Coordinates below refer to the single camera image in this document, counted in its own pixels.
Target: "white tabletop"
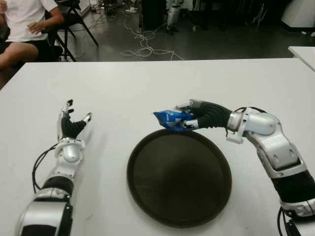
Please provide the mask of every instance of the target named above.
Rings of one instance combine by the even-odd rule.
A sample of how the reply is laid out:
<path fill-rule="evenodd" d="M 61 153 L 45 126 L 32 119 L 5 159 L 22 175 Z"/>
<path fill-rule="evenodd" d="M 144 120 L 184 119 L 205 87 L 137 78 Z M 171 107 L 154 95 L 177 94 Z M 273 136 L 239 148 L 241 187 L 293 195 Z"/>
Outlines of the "white tabletop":
<path fill-rule="evenodd" d="M 71 235 L 278 235 L 279 197 L 255 148 L 226 141 L 222 128 L 198 131 L 222 150 L 233 178 L 229 202 L 206 225 L 173 229 L 143 213 L 126 184 L 127 161 L 142 138 L 161 129 L 152 112 L 198 98 L 276 115 L 315 175 L 314 78 L 299 59 L 26 64 L 0 91 L 1 235 L 13 235 L 33 196 L 33 163 L 56 142 L 57 115 L 68 99 L 74 99 L 74 119 L 94 113 L 80 137 L 87 148 L 75 183 Z M 39 183 L 54 163 L 51 153 Z"/>
<path fill-rule="evenodd" d="M 289 51 L 315 71 L 315 47 L 289 47 Z"/>

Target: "gray floor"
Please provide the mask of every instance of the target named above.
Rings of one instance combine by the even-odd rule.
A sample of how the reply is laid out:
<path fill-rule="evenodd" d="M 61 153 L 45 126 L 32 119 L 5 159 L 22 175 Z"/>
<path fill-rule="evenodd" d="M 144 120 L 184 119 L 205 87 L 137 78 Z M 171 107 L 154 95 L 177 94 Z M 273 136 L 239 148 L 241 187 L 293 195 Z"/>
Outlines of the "gray floor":
<path fill-rule="evenodd" d="M 140 39 L 135 39 L 124 23 L 137 29 L 137 14 L 129 16 L 123 12 L 115 14 L 116 19 L 102 20 L 95 25 L 100 14 L 88 12 L 85 22 L 99 42 L 97 48 L 85 31 L 76 31 L 78 36 L 74 41 L 70 36 L 70 50 L 78 61 L 136 61 L 136 60 L 170 60 L 171 54 L 151 55 L 147 58 L 126 57 L 120 54 L 124 50 L 137 51 L 141 47 Z M 209 30 L 192 31 L 189 19 L 180 19 L 177 24 L 179 33 L 171 36 L 165 28 L 157 31 L 149 45 L 154 49 L 164 49 L 175 52 L 185 60 L 197 59 L 252 59 L 252 58 L 288 58 L 292 54 L 288 46 L 315 46 L 315 38 L 303 35 L 301 32 L 287 32 L 281 26 L 260 25 L 259 27 L 245 25 L 228 25 L 222 32 L 218 22 L 210 22 Z"/>

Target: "tangled cable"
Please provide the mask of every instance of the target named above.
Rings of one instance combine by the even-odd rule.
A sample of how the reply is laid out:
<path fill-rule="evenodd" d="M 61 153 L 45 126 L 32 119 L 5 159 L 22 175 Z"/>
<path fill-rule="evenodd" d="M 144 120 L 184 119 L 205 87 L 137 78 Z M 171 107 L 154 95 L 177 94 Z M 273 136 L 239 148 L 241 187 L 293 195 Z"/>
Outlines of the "tangled cable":
<path fill-rule="evenodd" d="M 164 50 L 164 49 L 154 49 L 148 44 L 148 41 L 156 37 L 157 30 L 165 26 L 165 23 L 159 26 L 158 28 L 156 28 L 154 31 L 144 31 L 141 34 L 141 33 L 134 32 L 132 28 L 128 27 L 126 24 L 127 20 L 128 18 L 125 19 L 124 27 L 127 30 L 130 30 L 130 32 L 135 35 L 134 39 L 140 39 L 139 43 L 140 43 L 141 48 L 137 50 L 136 52 L 133 52 L 132 50 L 125 50 L 123 52 L 120 52 L 121 55 L 126 56 L 126 57 L 137 56 L 137 57 L 147 58 L 151 56 L 152 54 L 156 54 L 156 55 L 171 54 L 171 60 L 173 60 L 174 56 L 177 56 L 179 59 L 184 60 L 182 57 L 176 54 L 174 50 L 169 51 L 169 50 Z"/>

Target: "chair leg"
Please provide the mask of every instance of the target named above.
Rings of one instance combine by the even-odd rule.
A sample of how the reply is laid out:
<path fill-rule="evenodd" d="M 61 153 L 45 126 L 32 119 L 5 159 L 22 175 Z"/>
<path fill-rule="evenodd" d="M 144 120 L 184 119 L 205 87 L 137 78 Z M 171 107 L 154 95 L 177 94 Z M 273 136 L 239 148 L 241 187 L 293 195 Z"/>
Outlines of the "chair leg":
<path fill-rule="evenodd" d="M 74 35 L 74 33 L 72 32 L 72 30 L 70 30 L 70 28 L 68 28 L 68 31 L 72 34 L 72 36 L 76 39 L 77 37 Z"/>
<path fill-rule="evenodd" d="M 70 58 L 76 62 L 77 60 L 74 58 L 74 56 L 71 54 L 71 52 L 69 51 L 69 49 L 66 47 L 66 45 L 64 44 L 64 42 L 61 40 L 61 38 L 59 37 L 59 35 L 56 35 L 56 39 L 58 40 L 58 42 L 61 44 L 61 46 L 64 48 L 64 52 L 67 52 L 67 54 L 70 56 Z"/>
<path fill-rule="evenodd" d="M 91 37 L 91 39 L 94 41 L 94 43 L 96 44 L 96 46 L 98 46 L 98 42 L 96 41 L 96 39 L 94 38 L 94 36 L 92 35 L 92 33 L 90 32 L 89 28 L 86 26 L 86 24 L 83 22 L 80 23 L 81 25 L 83 25 L 83 27 L 85 28 L 85 30 L 88 32 L 89 36 Z"/>
<path fill-rule="evenodd" d="M 68 48 L 68 27 L 64 29 L 64 44 Z M 64 51 L 64 59 L 67 60 L 67 52 Z"/>

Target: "black tray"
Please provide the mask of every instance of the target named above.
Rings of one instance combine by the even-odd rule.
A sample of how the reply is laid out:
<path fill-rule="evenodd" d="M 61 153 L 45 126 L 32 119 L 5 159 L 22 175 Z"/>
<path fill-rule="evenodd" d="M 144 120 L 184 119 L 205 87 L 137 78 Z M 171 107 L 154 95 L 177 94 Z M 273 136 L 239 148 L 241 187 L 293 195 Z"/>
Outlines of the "black tray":
<path fill-rule="evenodd" d="M 229 165 L 215 144 L 195 132 L 165 129 L 135 147 L 127 181 L 134 200 L 150 217 L 176 228 L 215 218 L 232 185 Z"/>

